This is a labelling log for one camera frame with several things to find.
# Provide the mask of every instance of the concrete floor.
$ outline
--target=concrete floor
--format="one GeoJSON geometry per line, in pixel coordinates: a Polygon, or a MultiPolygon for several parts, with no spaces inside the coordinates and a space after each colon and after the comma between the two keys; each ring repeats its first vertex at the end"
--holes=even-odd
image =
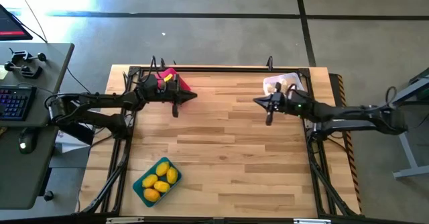
{"type": "MultiPolygon", "coordinates": [[[[103,92],[112,64],[147,64],[151,55],[178,64],[308,66],[299,19],[148,19],[47,17],[50,10],[179,13],[298,14],[296,0],[28,0],[51,42],[76,45],[70,69],[92,91],[103,92]]],[[[21,0],[0,0],[25,8],[21,0]]],[[[429,0],[304,0],[314,15],[429,15],[429,0]]],[[[32,16],[21,20],[38,30],[32,16]]],[[[428,21],[309,20],[317,66],[341,74],[349,105],[382,102],[390,85],[403,87],[428,67],[428,21]]],[[[82,89],[67,76],[62,91],[82,89]]],[[[407,108],[409,125],[425,108],[407,108]]],[[[427,125],[409,133],[419,164],[429,164],[427,125]]],[[[429,175],[394,180],[408,168],[397,137],[353,133],[363,213],[368,217],[429,223],[429,175]]],[[[66,154],[63,165],[84,166],[87,152],[66,154]]],[[[61,166],[58,161],[52,164],[61,166]]],[[[56,169],[48,188],[54,202],[36,202],[28,211],[0,211],[0,219],[64,215],[74,211],[82,169],[56,169]]]]}

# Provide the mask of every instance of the keyboard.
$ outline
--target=keyboard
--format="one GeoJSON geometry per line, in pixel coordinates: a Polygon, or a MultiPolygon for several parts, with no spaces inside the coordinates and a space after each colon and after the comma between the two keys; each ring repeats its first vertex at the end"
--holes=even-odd
{"type": "Polygon", "coordinates": [[[35,94],[35,87],[0,85],[0,120],[25,121],[35,94]]]}

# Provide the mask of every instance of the wooden table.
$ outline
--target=wooden table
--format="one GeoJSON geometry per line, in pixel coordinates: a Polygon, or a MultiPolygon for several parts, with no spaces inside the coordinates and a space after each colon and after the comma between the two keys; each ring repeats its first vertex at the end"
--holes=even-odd
{"type": "MultiPolygon", "coordinates": [[[[107,94],[123,91],[122,72],[129,67],[112,66],[107,94]]],[[[310,68],[310,73],[315,98],[334,105],[327,68],[310,68]]],[[[265,111],[252,101],[263,96],[263,78],[278,74],[181,72],[198,98],[179,107],[177,119],[169,103],[150,103],[137,114],[121,216],[316,217],[302,121],[278,113],[272,126],[265,126],[265,111]],[[132,184],[163,156],[182,171],[182,181],[147,208],[132,184]]],[[[102,132],[96,140],[107,135],[102,132]]],[[[332,142],[324,148],[332,185],[359,213],[346,153],[332,142]]],[[[91,150],[80,194],[83,207],[103,187],[112,149],[110,140],[91,150]]],[[[326,204],[326,192],[321,193],[326,204]]]]}

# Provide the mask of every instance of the computer monitor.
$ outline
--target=computer monitor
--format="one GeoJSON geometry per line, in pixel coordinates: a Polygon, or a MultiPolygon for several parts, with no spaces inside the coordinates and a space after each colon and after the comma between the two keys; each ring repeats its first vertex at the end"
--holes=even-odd
{"type": "Polygon", "coordinates": [[[32,39],[33,36],[22,27],[10,12],[0,5],[0,41],[32,39]]]}

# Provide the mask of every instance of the blue tray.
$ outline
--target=blue tray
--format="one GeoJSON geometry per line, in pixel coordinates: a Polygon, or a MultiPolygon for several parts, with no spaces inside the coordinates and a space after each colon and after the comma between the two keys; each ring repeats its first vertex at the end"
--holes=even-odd
{"type": "Polygon", "coordinates": [[[145,205],[147,207],[153,207],[158,202],[160,202],[164,196],[166,196],[170,191],[172,191],[172,189],[177,185],[177,183],[179,183],[180,179],[182,178],[182,173],[180,173],[180,171],[178,169],[177,169],[177,174],[178,174],[177,181],[173,185],[171,185],[170,183],[167,182],[167,175],[166,174],[161,176],[161,177],[158,177],[158,180],[162,180],[162,181],[168,183],[170,185],[170,189],[165,193],[160,192],[160,195],[161,195],[160,199],[158,199],[154,203],[150,202],[144,198],[143,191],[145,190],[145,187],[142,186],[143,180],[150,174],[156,174],[156,166],[158,166],[158,164],[161,164],[162,162],[166,162],[166,161],[168,161],[170,163],[170,167],[174,167],[175,169],[177,169],[177,167],[175,167],[175,165],[173,165],[173,163],[167,157],[162,157],[160,160],[158,160],[158,162],[156,162],[156,164],[154,164],[143,176],[141,176],[133,184],[133,190],[140,197],[140,199],[143,201],[143,203],[145,203],[145,205]]]}

